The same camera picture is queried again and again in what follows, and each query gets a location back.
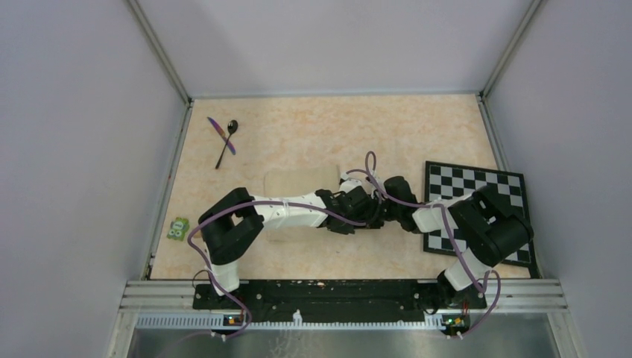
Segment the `cream cloth napkin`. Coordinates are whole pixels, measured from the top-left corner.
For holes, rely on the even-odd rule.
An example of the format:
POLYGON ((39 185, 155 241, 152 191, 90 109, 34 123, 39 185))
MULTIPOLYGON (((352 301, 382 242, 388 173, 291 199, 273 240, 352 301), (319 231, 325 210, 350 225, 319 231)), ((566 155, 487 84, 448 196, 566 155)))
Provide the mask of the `cream cloth napkin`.
MULTIPOLYGON (((272 169, 264 176, 264 196, 288 198, 301 196, 318 189, 328 189, 334 192, 339 188, 339 179, 340 169, 337 164, 310 168, 272 169)), ((330 236, 329 231, 324 228, 284 227, 265 231, 265 239, 275 245, 323 242, 330 236)))

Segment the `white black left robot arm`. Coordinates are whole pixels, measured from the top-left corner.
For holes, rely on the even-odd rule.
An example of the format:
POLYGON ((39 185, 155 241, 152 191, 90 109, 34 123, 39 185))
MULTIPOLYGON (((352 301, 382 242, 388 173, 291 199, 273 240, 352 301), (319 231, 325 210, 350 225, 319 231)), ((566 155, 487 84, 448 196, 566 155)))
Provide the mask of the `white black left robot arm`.
POLYGON ((361 228, 381 228, 382 205, 379 195, 367 193, 361 185, 289 198, 251 195, 244 187, 230 191, 198 219, 198 232, 209 252, 211 299, 225 309, 236 304, 238 261, 262 231, 324 227, 347 235, 361 228))

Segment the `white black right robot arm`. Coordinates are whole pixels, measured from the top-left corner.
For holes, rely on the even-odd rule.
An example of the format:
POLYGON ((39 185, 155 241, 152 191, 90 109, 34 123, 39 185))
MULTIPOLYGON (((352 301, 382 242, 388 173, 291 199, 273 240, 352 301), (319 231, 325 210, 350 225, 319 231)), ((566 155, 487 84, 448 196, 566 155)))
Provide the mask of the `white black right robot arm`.
POLYGON ((534 237, 529 221, 491 186, 417 203, 408 182, 397 176, 379 192, 404 230, 448 236, 457 260, 437 277, 437 298, 446 307, 457 307, 472 290, 485 292, 492 269, 534 237))

